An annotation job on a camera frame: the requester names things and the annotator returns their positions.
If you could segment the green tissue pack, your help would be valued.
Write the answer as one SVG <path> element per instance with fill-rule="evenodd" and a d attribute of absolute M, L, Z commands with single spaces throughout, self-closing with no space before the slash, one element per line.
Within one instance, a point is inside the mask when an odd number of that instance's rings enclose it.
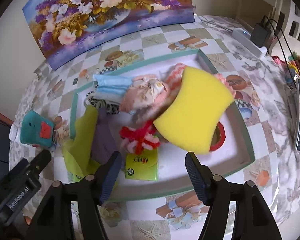
<path fill-rule="evenodd" d="M 72 172 L 67 172 L 67 176 L 68 176 L 68 181 L 69 183 L 76 183 L 76 182 L 79 182 L 82 177 L 78 176 L 78 175 L 75 175 L 73 174 Z"/>
<path fill-rule="evenodd" d="M 158 150 L 144 149 L 140 155 L 127 154 L 125 170 L 126 179 L 158 181 Z"/>

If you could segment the red tape roll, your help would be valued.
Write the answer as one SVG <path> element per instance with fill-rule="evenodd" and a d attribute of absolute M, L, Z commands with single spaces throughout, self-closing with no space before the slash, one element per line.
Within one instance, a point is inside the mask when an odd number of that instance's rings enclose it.
<path fill-rule="evenodd" d="M 216 151 L 219 148 L 221 148 L 225 142 L 225 139 L 226 139 L 225 129 L 224 126 L 219 121 L 212 137 L 210 152 Z"/>

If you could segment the black white leopard scrunchie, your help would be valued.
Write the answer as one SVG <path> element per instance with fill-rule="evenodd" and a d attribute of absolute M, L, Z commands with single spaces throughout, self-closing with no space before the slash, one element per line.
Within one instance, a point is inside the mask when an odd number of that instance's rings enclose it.
<path fill-rule="evenodd" d="M 105 100 L 105 99 L 100 99 L 97 94 L 93 91 L 90 91 L 84 102 L 83 105 L 87 107 L 88 105 L 92 105 L 94 108 L 97 110 L 99 108 L 104 108 L 106 110 L 107 115 L 116 115 L 119 114 L 119 105 L 115 102 Z"/>

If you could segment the yellow sponge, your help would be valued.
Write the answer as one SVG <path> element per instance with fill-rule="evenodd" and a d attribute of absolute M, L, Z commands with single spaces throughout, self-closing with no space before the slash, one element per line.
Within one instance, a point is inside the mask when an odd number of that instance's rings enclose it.
<path fill-rule="evenodd" d="M 207 154 L 216 126 L 233 102 L 232 93 L 217 77 L 187 66 L 175 100 L 153 125 L 171 144 Z"/>

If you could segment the blue face mask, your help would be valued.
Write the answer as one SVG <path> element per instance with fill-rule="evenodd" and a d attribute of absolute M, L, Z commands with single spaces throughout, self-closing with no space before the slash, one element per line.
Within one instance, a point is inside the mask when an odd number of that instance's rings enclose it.
<path fill-rule="evenodd" d="M 108 100 L 121 103 L 128 88 L 132 85 L 131 77 L 118 75 L 93 75 L 95 85 L 95 97 L 97 99 Z"/>

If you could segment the pink floral scrunchie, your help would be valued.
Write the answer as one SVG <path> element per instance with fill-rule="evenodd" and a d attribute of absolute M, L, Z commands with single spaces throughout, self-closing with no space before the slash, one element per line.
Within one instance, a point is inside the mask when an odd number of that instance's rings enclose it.
<path fill-rule="evenodd" d="M 130 113 L 140 109 L 157 106 L 165 102 L 170 94 L 169 86 L 156 75 L 142 75 L 132 78 L 119 111 Z"/>

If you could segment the pink white zigzag cloth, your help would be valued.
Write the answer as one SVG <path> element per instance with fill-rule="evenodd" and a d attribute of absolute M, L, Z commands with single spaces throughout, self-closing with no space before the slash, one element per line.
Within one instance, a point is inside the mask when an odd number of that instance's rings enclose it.
<path fill-rule="evenodd" d="M 165 83 L 168 85 L 170 92 L 176 91 L 180 88 L 182 75 L 186 67 L 187 65 L 178 63 L 169 72 L 165 79 Z"/>

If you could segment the purple tissue pack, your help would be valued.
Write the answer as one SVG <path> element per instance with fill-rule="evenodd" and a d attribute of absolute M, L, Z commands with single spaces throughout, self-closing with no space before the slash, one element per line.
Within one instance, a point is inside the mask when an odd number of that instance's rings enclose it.
<path fill-rule="evenodd" d="M 109 129 L 107 110 L 104 107 L 99 108 L 91 147 L 91 158 L 103 165 L 116 151 L 118 151 L 118 149 Z"/>

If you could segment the yellow green cloth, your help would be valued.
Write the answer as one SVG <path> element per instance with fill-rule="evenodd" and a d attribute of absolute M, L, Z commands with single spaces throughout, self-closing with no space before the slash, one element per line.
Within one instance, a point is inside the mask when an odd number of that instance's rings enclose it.
<path fill-rule="evenodd" d="M 98 162 L 91 159 L 97 117 L 97 109 L 88 105 L 85 113 L 75 121 L 74 139 L 70 138 L 62 143 L 66 169 L 80 178 L 94 174 L 100 166 Z"/>

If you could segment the white pill bottle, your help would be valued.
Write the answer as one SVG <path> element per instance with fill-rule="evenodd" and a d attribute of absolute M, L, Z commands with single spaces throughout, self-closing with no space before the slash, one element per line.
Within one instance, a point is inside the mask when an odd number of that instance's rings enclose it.
<path fill-rule="evenodd" d="M 15 124 L 12 124 L 10 127 L 9 139 L 20 144 L 20 132 L 21 128 Z"/>

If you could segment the teal rimmed white tray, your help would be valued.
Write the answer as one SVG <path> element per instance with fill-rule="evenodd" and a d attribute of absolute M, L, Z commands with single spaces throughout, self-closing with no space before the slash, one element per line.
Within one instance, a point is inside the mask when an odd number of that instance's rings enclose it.
<path fill-rule="evenodd" d="M 198 74 L 203 74 L 203 71 L 209 75 L 219 73 L 200 49 L 193 49 L 154 57 L 106 74 L 124 77 L 156 74 L 165 78 L 177 63 L 201 69 Z M 196 106 L 195 101 L 203 102 L 204 96 L 208 96 L 211 90 L 211 85 L 205 85 L 204 81 L 202 83 L 203 87 L 198 87 L 199 92 L 194 98 L 194 110 L 191 109 L 191 105 L 186 105 L 186 109 L 177 113 L 176 117 L 168 118 L 165 123 L 159 120 L 158 132 L 168 142 L 162 142 L 158 150 L 158 181 L 126 179 L 126 175 L 121 171 L 117 178 L 118 185 L 112 190 L 109 201 L 127 202 L 152 199 L 192 190 L 193 186 L 185 167 L 185 155 L 190 151 L 194 152 L 200 163 L 207 165 L 213 174 L 224 177 L 240 171 L 255 161 L 253 144 L 247 126 L 235 102 L 232 102 L 222 115 L 217 114 L 226 135 L 221 148 L 210 153 L 207 149 L 200 150 L 200 154 L 195 151 L 199 146 L 195 146 L 194 142 L 190 143 L 190 139 L 195 137 L 204 141 L 209 139 L 212 144 L 212 136 L 204 133 L 204 128 L 213 117 L 212 113 L 209 114 L 207 111 L 216 110 L 215 104 L 217 103 L 217 99 L 211 98 L 203 106 Z M 94 88 L 93 81 L 74 92 L 70 116 L 71 139 L 74 139 L 76 135 L 75 121 L 85 113 L 84 101 L 87 94 Z M 119 130 L 123 126 L 133 127 L 134 124 L 136 123 L 132 115 L 128 113 L 120 112 L 111 115 L 109 128 L 118 146 L 121 142 Z M 179 147 L 179 142 L 183 142 L 183 139 L 190 144 L 185 149 Z"/>

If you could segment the teal plastic toy case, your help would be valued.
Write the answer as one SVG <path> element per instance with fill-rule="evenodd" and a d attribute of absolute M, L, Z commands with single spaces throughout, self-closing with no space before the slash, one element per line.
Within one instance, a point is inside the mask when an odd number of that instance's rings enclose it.
<path fill-rule="evenodd" d="M 20 130 L 20 142 L 33 147 L 50 148 L 53 145 L 54 123 L 39 115 L 35 111 L 29 111 L 23 118 Z"/>

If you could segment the white power strip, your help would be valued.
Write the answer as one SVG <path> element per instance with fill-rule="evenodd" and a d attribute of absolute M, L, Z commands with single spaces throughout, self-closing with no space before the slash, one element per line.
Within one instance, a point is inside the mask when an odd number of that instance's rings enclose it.
<path fill-rule="evenodd" d="M 259 48 L 251 41 L 251 34 L 242 28 L 235 28 L 232 31 L 232 37 L 249 50 L 255 57 L 262 59 L 266 56 L 267 48 Z"/>

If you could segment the black power adapter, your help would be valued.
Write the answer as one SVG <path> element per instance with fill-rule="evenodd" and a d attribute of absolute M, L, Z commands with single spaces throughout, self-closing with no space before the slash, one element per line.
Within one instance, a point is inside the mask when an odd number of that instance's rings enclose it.
<path fill-rule="evenodd" d="M 262 48 L 264 44 L 269 40 L 270 35 L 271 30 L 268 27 L 265 27 L 261 23 L 257 23 L 253 28 L 250 40 L 258 48 Z"/>

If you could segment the floral still life painting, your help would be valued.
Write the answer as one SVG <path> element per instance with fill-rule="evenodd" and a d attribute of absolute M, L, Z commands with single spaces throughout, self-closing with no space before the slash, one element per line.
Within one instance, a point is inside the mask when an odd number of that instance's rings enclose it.
<path fill-rule="evenodd" d="M 118 37 L 194 21 L 191 0 L 29 0 L 23 13 L 54 70 Z"/>

